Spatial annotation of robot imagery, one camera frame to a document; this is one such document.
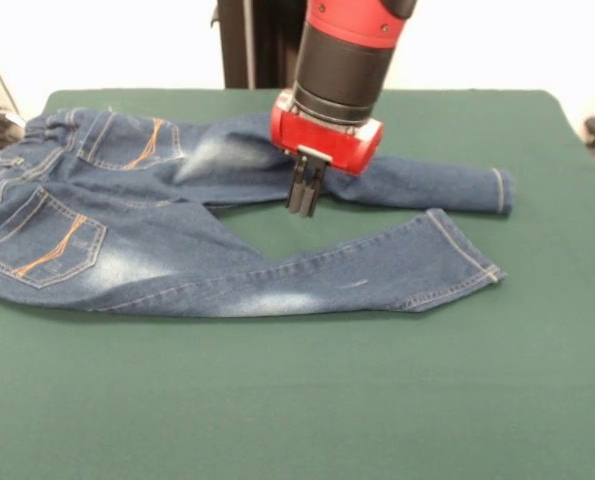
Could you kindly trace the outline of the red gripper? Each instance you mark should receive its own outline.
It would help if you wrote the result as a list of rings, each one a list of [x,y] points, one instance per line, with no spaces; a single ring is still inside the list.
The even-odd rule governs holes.
[[[271,110],[270,137],[278,148],[325,158],[332,168],[360,175],[368,167],[383,135],[383,124],[368,119],[360,126],[328,124],[308,116],[294,102],[291,90],[282,90]],[[302,218],[312,217],[324,183],[327,163],[295,158],[286,208]]]

